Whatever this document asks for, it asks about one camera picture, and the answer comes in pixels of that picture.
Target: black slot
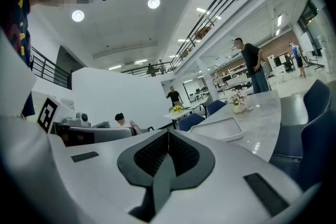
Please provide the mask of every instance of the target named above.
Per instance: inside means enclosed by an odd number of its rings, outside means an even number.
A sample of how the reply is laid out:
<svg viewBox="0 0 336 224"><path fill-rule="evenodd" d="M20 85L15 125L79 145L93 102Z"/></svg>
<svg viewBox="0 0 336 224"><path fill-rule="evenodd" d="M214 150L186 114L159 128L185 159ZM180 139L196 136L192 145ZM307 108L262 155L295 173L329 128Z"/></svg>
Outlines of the black slot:
<svg viewBox="0 0 336 224"><path fill-rule="evenodd" d="M244 179L272 217L289 206L258 173L244 176Z"/></svg>
<svg viewBox="0 0 336 224"><path fill-rule="evenodd" d="M75 155L75 156L71 156L73 162L80 162L80 161L84 161L86 159L91 159L93 157L97 157L99 156L99 154L95 151L91 151L88 153L83 153L83 154L79 154L79 155Z"/></svg>

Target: chair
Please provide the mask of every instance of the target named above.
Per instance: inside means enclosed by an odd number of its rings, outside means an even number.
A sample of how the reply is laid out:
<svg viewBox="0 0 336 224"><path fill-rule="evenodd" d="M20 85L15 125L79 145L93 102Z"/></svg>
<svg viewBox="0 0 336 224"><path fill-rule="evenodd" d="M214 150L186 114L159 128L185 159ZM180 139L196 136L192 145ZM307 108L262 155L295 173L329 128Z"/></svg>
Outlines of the chair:
<svg viewBox="0 0 336 224"><path fill-rule="evenodd" d="M198 114L191 114L188 117L180 120L178 129L180 131L187 132L191 129L192 126L198 125L202 121L204 121L204 118L202 116Z"/></svg>
<svg viewBox="0 0 336 224"><path fill-rule="evenodd" d="M307 109L308 123L310 123L330 107L330 89L322 81L316 80L304 95L303 101ZM287 158L302 158L301 132L304 126L304 124L280 126L273 155Z"/></svg>
<svg viewBox="0 0 336 224"><path fill-rule="evenodd" d="M269 161L307 190L322 181L336 148L336 111L328 109L302 131L303 157L300 162L273 156Z"/></svg>
<svg viewBox="0 0 336 224"><path fill-rule="evenodd" d="M207 111L209 113L209 115L212 115L214 113L216 113L218 110L220 110L222 107L224 107L226 105L226 103L220 101L220 100L216 100L214 102L212 102L211 104L209 104L207 106Z"/></svg>
<svg viewBox="0 0 336 224"><path fill-rule="evenodd" d="M139 129L139 131L140 133L144 134L144 133L150 132L151 129L154 131L153 126L150 126L147 129Z"/></svg>

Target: jeans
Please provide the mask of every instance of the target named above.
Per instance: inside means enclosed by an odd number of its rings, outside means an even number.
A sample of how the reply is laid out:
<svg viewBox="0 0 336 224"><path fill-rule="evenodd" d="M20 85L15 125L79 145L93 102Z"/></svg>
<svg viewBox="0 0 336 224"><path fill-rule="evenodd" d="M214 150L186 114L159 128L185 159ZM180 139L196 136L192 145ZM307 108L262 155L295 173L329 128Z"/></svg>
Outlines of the jeans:
<svg viewBox="0 0 336 224"><path fill-rule="evenodd" d="M261 69L257 73L251 75L254 93L269 91L268 83L265 78L265 73Z"/></svg>

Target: round ceiling light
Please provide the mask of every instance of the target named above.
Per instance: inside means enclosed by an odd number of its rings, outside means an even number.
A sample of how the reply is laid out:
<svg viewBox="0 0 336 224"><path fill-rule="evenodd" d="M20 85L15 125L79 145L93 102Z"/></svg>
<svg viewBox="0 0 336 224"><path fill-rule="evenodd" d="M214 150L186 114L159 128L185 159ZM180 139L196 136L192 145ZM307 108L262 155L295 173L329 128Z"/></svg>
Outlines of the round ceiling light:
<svg viewBox="0 0 336 224"><path fill-rule="evenodd" d="M72 13L71 17L75 22L81 22L84 19L84 12L76 10Z"/></svg>
<svg viewBox="0 0 336 224"><path fill-rule="evenodd" d="M160 5L160 0L148 0L149 8L157 8Z"/></svg>

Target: blue shirt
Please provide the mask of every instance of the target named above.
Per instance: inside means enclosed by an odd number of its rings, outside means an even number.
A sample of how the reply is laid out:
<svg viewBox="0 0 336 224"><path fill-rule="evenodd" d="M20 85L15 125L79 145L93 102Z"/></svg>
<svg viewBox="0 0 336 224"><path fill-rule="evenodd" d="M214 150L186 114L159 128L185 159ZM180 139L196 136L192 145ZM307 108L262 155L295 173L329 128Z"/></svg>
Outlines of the blue shirt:
<svg viewBox="0 0 336 224"><path fill-rule="evenodd" d="M292 46L293 55L295 56L295 59L297 59L297 60L300 58L298 50L299 50L299 48L297 46Z"/></svg>
<svg viewBox="0 0 336 224"><path fill-rule="evenodd" d="M3 25L4 32L22 61L32 69L33 58L30 53L31 44L27 20L27 15L30 12L29 0L15 0L10 11ZM35 114L31 94L26 101L22 114L23 116Z"/></svg>

